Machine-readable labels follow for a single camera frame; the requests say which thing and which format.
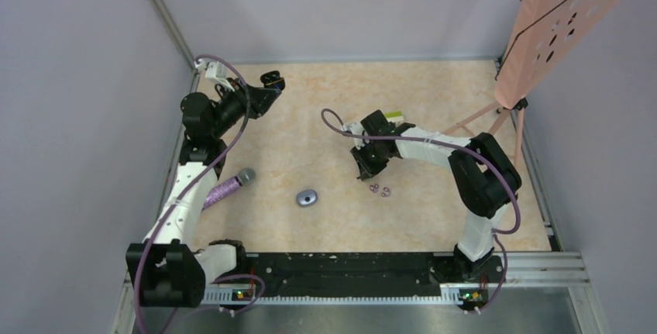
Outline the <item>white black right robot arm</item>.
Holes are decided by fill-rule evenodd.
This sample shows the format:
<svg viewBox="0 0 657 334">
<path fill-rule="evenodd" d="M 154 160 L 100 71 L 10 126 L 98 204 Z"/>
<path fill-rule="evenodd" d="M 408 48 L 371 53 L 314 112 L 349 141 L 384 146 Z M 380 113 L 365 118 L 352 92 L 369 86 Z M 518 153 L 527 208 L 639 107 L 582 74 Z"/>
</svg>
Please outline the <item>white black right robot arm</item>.
<svg viewBox="0 0 657 334">
<path fill-rule="evenodd" d="M 519 229 L 522 180 L 493 135 L 459 138 L 431 133 L 408 122 L 392 122 L 380 110 L 342 125 L 342 131 L 354 139 L 350 153 L 361 181 L 377 176 L 393 158 L 419 160 L 451 173 L 466 208 L 463 232 L 453 251 L 453 272 L 460 279 L 475 281 L 485 272 L 508 208 L 516 218 L 507 233 Z"/>
</svg>

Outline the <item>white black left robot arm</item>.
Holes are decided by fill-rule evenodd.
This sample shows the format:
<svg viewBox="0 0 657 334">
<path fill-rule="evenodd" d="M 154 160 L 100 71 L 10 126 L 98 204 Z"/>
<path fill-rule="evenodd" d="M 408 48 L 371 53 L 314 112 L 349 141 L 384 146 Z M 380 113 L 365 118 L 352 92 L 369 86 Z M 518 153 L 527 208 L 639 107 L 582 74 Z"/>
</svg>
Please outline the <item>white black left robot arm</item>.
<svg viewBox="0 0 657 334">
<path fill-rule="evenodd" d="M 263 116 L 285 88 L 279 71 L 261 75 L 260 81 L 256 88 L 230 78 L 218 101 L 202 92 L 181 101 L 184 142 L 170 197 L 144 240 L 126 251 L 140 307 L 194 308 L 217 278 L 235 283 L 247 275 L 240 241 L 215 241 L 198 252 L 189 244 L 207 201 L 222 193 L 215 185 L 228 152 L 223 135 L 237 122 Z"/>
</svg>

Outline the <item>glossy black charging case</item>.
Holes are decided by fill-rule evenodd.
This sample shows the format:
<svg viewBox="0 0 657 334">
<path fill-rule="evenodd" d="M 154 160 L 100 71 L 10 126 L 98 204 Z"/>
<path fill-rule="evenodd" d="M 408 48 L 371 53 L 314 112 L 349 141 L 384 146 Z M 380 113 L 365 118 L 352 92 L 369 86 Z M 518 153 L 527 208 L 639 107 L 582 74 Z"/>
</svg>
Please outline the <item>glossy black charging case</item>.
<svg viewBox="0 0 657 334">
<path fill-rule="evenodd" d="M 283 91 L 285 89 L 285 80 L 279 71 L 269 71 L 260 76 L 260 82 L 265 88 L 271 88 Z"/>
</svg>

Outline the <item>grey purple charging case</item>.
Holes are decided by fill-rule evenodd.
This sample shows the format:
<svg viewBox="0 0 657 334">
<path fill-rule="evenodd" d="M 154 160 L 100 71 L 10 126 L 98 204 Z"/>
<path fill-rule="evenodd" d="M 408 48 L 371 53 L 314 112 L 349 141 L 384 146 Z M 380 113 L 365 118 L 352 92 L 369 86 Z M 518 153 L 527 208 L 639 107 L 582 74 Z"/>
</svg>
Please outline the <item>grey purple charging case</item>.
<svg viewBox="0 0 657 334">
<path fill-rule="evenodd" d="M 314 205 L 318 201 L 318 192 L 314 189 L 300 191 L 296 195 L 296 203 L 302 208 Z"/>
</svg>

